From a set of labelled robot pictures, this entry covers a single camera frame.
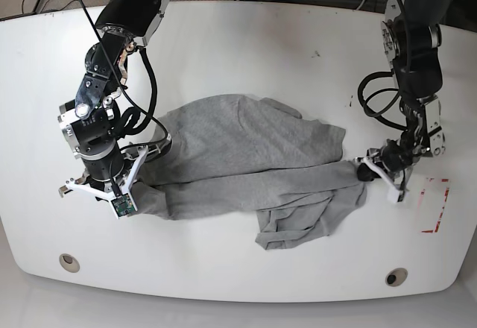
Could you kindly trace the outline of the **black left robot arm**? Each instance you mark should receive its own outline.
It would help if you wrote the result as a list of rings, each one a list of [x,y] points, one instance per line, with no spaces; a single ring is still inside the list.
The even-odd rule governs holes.
[[[403,201],[413,167],[420,158],[438,157],[446,149],[437,96],[443,86],[438,49],[443,41],[440,21],[451,3],[452,0],[388,0],[381,31],[390,69],[368,75],[358,86],[358,101],[364,113],[401,133],[398,140],[389,139],[381,148],[370,148],[365,157],[357,159],[359,180],[381,178],[394,203]],[[365,97],[364,89],[380,78],[394,79],[392,90],[396,95],[391,102],[399,105],[405,124],[384,118],[389,105],[380,111],[370,108],[374,96]]]

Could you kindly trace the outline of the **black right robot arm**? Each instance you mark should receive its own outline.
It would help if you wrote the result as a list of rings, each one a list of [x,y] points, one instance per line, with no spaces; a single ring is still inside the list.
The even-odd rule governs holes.
[[[154,118],[157,82],[147,59],[146,45],[158,29],[170,0],[109,0],[91,22],[98,38],[85,56],[85,75],[75,98],[60,107],[60,129],[75,157],[86,169],[84,183],[93,189],[123,194],[121,178],[129,175],[118,141],[141,133]],[[127,58],[139,52],[151,81],[149,108],[132,104],[120,111],[116,98],[124,95]]]

